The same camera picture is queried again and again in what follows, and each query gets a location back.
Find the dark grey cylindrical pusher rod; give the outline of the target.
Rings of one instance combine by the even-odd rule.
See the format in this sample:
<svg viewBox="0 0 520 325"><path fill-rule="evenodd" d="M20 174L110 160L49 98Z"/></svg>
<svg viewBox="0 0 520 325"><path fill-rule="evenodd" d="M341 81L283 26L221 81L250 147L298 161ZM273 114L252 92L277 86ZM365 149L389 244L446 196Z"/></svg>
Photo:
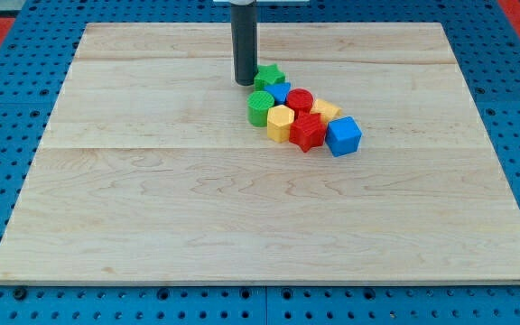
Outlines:
<svg viewBox="0 0 520 325"><path fill-rule="evenodd" d="M257 73L256 3L231 3L230 24L235 81L250 86Z"/></svg>

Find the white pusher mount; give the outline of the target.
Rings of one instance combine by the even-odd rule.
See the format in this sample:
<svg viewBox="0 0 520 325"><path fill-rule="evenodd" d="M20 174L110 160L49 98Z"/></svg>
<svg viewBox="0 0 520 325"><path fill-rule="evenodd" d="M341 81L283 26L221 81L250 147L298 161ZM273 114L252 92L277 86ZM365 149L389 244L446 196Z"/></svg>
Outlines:
<svg viewBox="0 0 520 325"><path fill-rule="evenodd" d="M215 5L307 5L309 0L212 0Z"/></svg>

